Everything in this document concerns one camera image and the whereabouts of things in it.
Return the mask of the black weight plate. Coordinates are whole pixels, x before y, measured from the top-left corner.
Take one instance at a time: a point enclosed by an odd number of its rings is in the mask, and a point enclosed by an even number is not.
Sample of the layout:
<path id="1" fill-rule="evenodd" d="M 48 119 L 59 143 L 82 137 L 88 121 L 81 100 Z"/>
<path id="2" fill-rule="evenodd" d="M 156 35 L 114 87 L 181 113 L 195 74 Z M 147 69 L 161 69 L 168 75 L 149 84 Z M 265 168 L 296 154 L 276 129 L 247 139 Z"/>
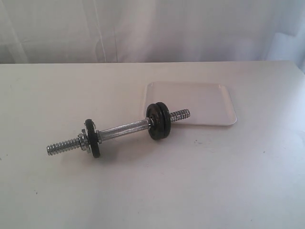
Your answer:
<path id="1" fill-rule="evenodd" d="M 89 149 L 94 158 L 99 158 L 101 156 L 99 150 L 99 138 L 95 130 L 95 124 L 91 119 L 85 120 L 85 127 L 87 131 L 87 139 L 89 143 Z"/>
<path id="2" fill-rule="evenodd" d="M 149 135 L 153 140 L 161 140 L 164 137 L 164 119 L 162 111 L 157 104 L 150 104 L 146 110 L 146 117 L 149 118 Z"/>
<path id="3" fill-rule="evenodd" d="M 164 124 L 163 139 L 164 139 L 169 135 L 171 131 L 170 112 L 168 107 L 163 102 L 157 102 L 156 104 L 159 106 L 163 116 L 163 124 Z"/>

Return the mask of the chrome threaded dumbbell bar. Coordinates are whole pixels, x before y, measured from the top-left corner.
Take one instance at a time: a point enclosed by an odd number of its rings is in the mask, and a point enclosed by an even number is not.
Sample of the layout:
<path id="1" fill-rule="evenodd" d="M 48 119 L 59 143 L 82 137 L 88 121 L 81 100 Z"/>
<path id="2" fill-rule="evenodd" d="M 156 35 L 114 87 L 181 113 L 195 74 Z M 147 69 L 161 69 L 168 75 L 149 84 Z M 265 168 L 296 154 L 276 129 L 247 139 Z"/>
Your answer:
<path id="1" fill-rule="evenodd" d="M 189 117 L 190 117 L 190 111 L 188 109 L 183 109 L 176 112 L 170 112 L 171 124 L 173 122 L 181 121 Z M 149 128 L 150 128 L 149 118 L 145 117 L 143 120 L 117 126 L 114 128 L 110 128 L 102 131 L 97 129 L 95 130 L 99 138 L 99 145 L 101 145 L 104 141 L 115 139 L 124 135 L 133 134 L 143 130 L 149 131 Z M 48 155 L 53 156 L 56 154 L 60 154 L 62 152 L 74 150 L 76 148 L 81 148 L 78 137 L 47 146 L 47 153 Z"/>

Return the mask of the chrome star collar nut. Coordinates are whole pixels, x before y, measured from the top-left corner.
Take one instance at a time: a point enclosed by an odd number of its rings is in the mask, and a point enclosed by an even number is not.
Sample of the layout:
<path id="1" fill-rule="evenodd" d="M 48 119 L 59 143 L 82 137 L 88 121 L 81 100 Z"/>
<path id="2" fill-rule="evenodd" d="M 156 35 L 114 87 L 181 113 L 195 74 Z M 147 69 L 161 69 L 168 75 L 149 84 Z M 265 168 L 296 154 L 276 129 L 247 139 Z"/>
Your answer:
<path id="1" fill-rule="evenodd" d="M 80 142 L 80 147 L 82 151 L 90 152 L 90 146 L 89 146 L 89 141 L 87 138 L 87 133 L 85 129 L 81 130 L 81 133 L 78 134 L 78 140 Z"/>

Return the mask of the white rectangular tray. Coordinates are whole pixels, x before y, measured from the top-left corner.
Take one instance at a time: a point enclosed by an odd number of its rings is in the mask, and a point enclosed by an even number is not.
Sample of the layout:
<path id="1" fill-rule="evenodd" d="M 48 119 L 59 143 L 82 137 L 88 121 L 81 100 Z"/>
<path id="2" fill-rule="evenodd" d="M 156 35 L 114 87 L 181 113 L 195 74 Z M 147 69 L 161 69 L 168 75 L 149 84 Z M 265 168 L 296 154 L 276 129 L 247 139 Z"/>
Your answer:
<path id="1" fill-rule="evenodd" d="M 153 82 L 146 86 L 143 115 L 156 102 L 165 103 L 170 112 L 189 109 L 190 117 L 175 125 L 230 126 L 237 121 L 230 94 L 218 83 Z"/>

